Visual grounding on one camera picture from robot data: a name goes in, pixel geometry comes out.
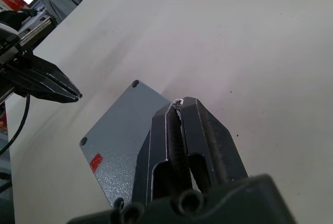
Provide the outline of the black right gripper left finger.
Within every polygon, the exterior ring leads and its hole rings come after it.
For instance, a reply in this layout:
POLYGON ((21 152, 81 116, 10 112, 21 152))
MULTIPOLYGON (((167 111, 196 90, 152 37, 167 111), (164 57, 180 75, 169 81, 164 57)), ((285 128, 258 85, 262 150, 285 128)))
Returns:
POLYGON ((158 110, 139 151, 132 202, 150 204, 193 188, 189 109, 193 101, 174 101, 158 110))

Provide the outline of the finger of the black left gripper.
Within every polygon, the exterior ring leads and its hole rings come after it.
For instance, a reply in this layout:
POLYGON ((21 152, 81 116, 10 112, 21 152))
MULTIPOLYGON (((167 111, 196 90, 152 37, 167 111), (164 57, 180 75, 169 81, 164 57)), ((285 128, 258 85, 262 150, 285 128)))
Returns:
POLYGON ((78 88, 56 66, 8 64, 7 80, 22 97, 31 95, 63 104, 79 100, 78 88))
POLYGON ((54 64, 33 54, 15 58, 18 85, 36 98, 81 98, 82 93, 54 64))

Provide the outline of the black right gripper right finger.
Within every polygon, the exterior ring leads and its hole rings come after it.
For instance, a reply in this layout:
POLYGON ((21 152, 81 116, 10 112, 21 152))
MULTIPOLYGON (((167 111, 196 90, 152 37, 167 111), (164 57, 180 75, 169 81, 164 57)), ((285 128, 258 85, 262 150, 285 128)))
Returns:
POLYGON ((201 192, 248 177, 228 129, 197 98, 181 109, 190 170, 201 192))

